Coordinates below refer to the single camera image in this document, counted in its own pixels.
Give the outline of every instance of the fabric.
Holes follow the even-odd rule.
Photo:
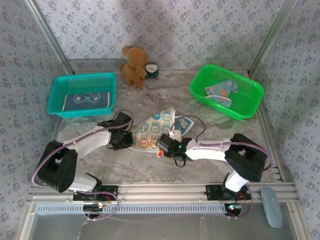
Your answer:
[[[176,116],[174,118],[174,121],[177,121],[180,117],[181,116]],[[182,137],[189,132],[189,130],[192,128],[193,125],[194,125],[194,122],[192,120],[190,120],[187,117],[184,117],[179,119],[179,121],[174,124],[174,129],[180,130],[181,137]]]
[[[156,142],[161,134],[169,133],[170,127],[174,124],[175,113],[174,108],[168,108],[135,127],[132,130],[133,146],[130,149],[156,153]]]
[[[65,96],[63,111],[108,108],[110,92],[86,92]]]
[[[230,108],[232,104],[232,101],[229,98],[231,92],[239,92],[238,85],[232,79],[205,88],[206,98],[227,108]]]

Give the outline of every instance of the red tag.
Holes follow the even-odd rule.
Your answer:
[[[161,148],[159,148],[158,152],[156,153],[156,156],[160,158],[163,152],[164,151]]]

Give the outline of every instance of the glass panel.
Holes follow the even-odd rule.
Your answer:
[[[262,203],[250,214],[233,219],[223,214],[117,214],[86,221],[82,214],[38,214],[30,240],[296,240],[285,203],[280,204],[283,226],[271,227]]]

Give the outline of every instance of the wallpaper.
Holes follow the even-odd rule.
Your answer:
[[[23,0],[2,0],[0,9],[0,239],[12,240],[52,137],[49,91],[65,72]]]
[[[197,70],[205,64],[243,70],[282,0],[37,2],[65,55],[76,60],[74,71],[118,69],[124,46],[142,48],[163,70]]]
[[[320,3],[299,1],[254,79],[265,88],[276,147],[320,240]]]

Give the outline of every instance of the green basket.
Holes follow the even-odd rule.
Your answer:
[[[207,94],[205,88],[230,79],[234,80],[239,87],[238,93],[231,92],[229,96],[232,100],[230,108],[206,98]],[[265,90],[261,84],[250,78],[222,67],[208,64],[200,69],[191,82],[190,92],[193,94],[196,101],[233,119],[241,120],[251,118],[255,115]]]

